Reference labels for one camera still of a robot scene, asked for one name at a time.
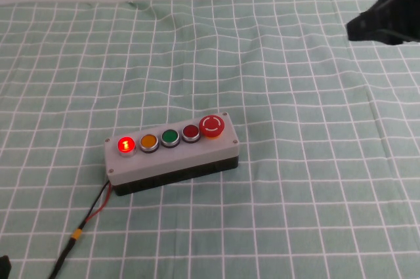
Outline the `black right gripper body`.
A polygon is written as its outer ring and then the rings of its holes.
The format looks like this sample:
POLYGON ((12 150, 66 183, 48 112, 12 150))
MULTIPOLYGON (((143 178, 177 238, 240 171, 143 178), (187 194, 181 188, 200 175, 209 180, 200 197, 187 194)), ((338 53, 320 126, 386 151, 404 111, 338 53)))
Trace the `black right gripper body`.
POLYGON ((419 0, 378 0, 379 34, 386 45, 419 42, 419 0))

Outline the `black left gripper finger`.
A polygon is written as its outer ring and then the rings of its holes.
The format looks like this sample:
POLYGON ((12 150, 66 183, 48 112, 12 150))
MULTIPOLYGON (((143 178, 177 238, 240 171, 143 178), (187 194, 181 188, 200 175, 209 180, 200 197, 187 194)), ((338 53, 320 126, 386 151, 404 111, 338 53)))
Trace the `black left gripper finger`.
POLYGON ((11 262, 8 255, 0 257, 0 279, 8 279, 11 272, 11 262))

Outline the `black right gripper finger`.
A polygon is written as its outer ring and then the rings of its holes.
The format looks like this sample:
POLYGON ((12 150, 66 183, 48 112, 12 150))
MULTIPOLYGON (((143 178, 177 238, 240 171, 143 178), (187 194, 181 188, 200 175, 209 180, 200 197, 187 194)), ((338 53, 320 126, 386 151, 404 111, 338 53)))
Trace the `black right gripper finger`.
POLYGON ((373 32, 383 25, 380 0, 377 0, 368 10, 361 12, 347 24, 348 32, 373 32))
POLYGON ((375 32, 369 32, 358 28, 347 28, 347 37, 349 41, 380 41, 375 32))

